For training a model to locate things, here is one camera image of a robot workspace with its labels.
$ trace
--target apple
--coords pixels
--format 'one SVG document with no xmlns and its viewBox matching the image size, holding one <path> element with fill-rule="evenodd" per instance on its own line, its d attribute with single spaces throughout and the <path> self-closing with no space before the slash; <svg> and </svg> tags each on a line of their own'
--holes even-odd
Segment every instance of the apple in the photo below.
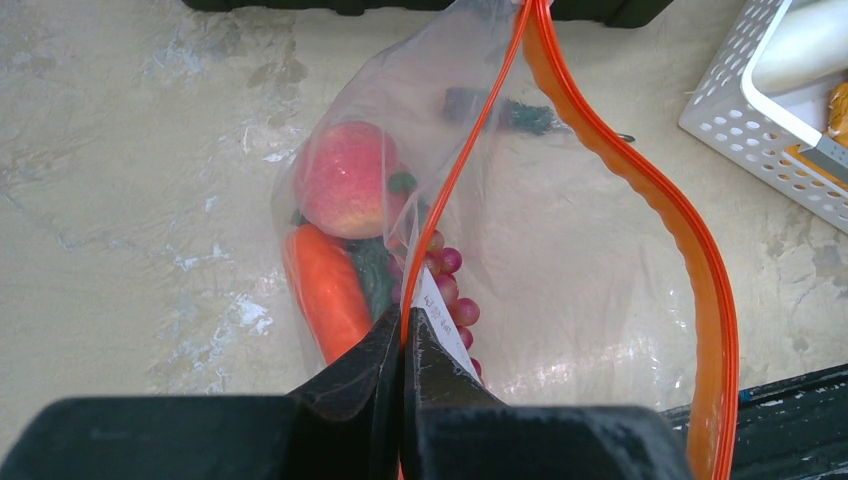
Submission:
<svg viewBox="0 0 848 480">
<path fill-rule="evenodd" d="M 301 214 L 334 237 L 378 237 L 406 203 L 405 195 L 387 188 L 387 179 L 403 170 L 397 145 L 368 122 L 339 123 L 310 137 L 295 169 L 294 195 Z"/>
</svg>

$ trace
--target fake fruit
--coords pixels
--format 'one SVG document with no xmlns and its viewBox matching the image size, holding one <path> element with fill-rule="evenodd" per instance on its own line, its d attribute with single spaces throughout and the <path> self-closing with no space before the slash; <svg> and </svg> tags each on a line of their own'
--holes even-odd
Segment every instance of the fake fruit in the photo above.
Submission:
<svg viewBox="0 0 848 480">
<path fill-rule="evenodd" d="M 457 301 L 459 298 L 459 287 L 456 285 L 456 279 L 448 275 L 436 275 L 433 279 L 436 281 L 436 286 L 439 287 L 439 293 L 442 294 L 442 300 L 446 305 Z"/>
<path fill-rule="evenodd" d="M 461 327 L 470 327 L 480 319 L 480 307 L 470 298 L 460 298 L 448 305 L 453 322 Z"/>
<path fill-rule="evenodd" d="M 289 287 L 329 365 L 371 330 L 356 269 L 340 242 L 314 225 L 295 229 L 282 247 Z"/>
<path fill-rule="evenodd" d="M 474 343 L 474 335 L 471 335 L 471 330 L 465 327 L 456 327 L 456 333 L 459 334 L 459 338 L 462 340 L 462 345 L 466 350 L 471 348 L 471 345 Z"/>
<path fill-rule="evenodd" d="M 406 202 L 403 194 L 386 188 L 386 179 L 401 171 L 397 145 L 371 123 L 328 127 L 307 140 L 295 162 L 298 208 L 328 235 L 349 240 L 380 236 Z"/>
<path fill-rule="evenodd" d="M 455 248 L 442 250 L 442 273 L 454 274 L 462 266 L 462 255 Z"/>
<path fill-rule="evenodd" d="M 483 367 L 480 366 L 480 362 L 477 361 L 476 358 L 471 359 L 471 365 L 474 365 L 474 371 L 477 372 L 477 377 L 481 380 L 483 379 Z"/>
</svg>

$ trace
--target marble surface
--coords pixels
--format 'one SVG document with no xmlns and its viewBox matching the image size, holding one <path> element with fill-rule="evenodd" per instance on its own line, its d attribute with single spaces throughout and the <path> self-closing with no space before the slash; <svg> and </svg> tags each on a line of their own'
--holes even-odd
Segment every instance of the marble surface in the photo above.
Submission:
<svg viewBox="0 0 848 480">
<path fill-rule="evenodd" d="M 752 386 L 848 360 L 848 237 L 676 125 L 741 5 L 557 30 L 589 102 L 712 229 Z M 432 18 L 0 0 L 0 451 L 60 397 L 307 378 L 274 175 L 365 60 Z"/>
</svg>

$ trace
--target black object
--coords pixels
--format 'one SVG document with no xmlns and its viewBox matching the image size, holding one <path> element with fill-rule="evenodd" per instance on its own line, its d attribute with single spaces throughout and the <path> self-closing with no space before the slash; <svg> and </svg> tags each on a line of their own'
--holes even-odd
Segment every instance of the black object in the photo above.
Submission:
<svg viewBox="0 0 848 480">
<path fill-rule="evenodd" d="M 591 20 L 614 28 L 639 28 L 647 25 L 671 4 L 672 0 L 556 0 L 551 5 L 554 20 Z M 403 7 L 409 10 L 444 10 L 452 0 L 183 0 L 195 10 L 228 12 L 241 7 L 268 7 L 288 10 L 329 8 L 339 15 L 356 16 L 365 10 Z"/>
<path fill-rule="evenodd" d="M 451 122 L 464 121 L 477 117 L 489 97 L 489 91 L 468 87 L 451 87 L 445 92 L 442 115 Z M 500 112 L 497 127 L 541 136 L 554 130 L 573 131 L 563 123 L 553 109 L 525 105 L 510 98 L 497 99 L 493 111 Z M 630 135 L 618 134 L 622 140 L 631 143 L 636 139 Z"/>
<path fill-rule="evenodd" d="M 0 480 L 388 480 L 399 454 L 407 480 L 691 478 L 656 413 L 508 407 L 447 355 L 423 311 L 410 328 L 403 356 L 390 309 L 285 396 L 61 401 L 26 429 Z"/>
<path fill-rule="evenodd" d="M 686 436 L 689 408 L 665 413 Z M 734 479 L 848 479 L 848 365 L 739 392 Z"/>
</svg>

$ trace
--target white object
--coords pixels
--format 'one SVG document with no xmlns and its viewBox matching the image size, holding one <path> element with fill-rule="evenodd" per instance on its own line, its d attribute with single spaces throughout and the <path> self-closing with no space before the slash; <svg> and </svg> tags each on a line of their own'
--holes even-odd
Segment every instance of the white object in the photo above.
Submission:
<svg viewBox="0 0 848 480">
<path fill-rule="evenodd" d="M 848 233 L 848 192 L 785 153 L 816 146 L 830 93 L 845 72 L 767 97 L 752 82 L 792 0 L 749 0 L 680 117 L 679 125 L 784 195 Z"/>
<path fill-rule="evenodd" d="M 773 93 L 846 69 L 848 0 L 820 0 L 786 13 L 753 70 L 753 80 L 760 91 Z"/>
<path fill-rule="evenodd" d="M 430 325 L 433 326 L 433 331 L 436 332 L 439 343 L 454 360 L 479 382 L 480 377 L 477 376 L 474 364 L 471 363 L 468 350 L 462 344 L 462 338 L 459 337 L 459 332 L 456 330 L 448 307 L 442 299 L 439 287 L 436 285 L 430 270 L 426 268 L 421 271 L 421 283 L 418 285 L 417 296 L 412 301 L 412 306 L 427 312 L 427 318 L 430 320 Z"/>
</svg>

